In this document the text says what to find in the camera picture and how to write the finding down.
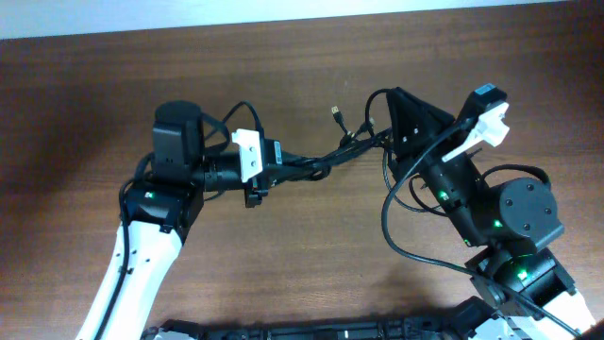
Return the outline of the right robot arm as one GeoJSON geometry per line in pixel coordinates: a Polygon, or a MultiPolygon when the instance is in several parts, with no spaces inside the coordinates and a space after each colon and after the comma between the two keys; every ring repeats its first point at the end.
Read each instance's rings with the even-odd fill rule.
{"type": "Polygon", "coordinates": [[[506,94],[487,84],[458,115],[393,88],[387,163],[398,185],[421,179],[478,254],[461,272],[477,294],[444,315],[404,320],[407,339],[579,339],[597,324],[550,244],[564,231],[548,174],[518,164],[515,178],[491,185],[470,149],[500,145],[509,133],[506,94]]]}

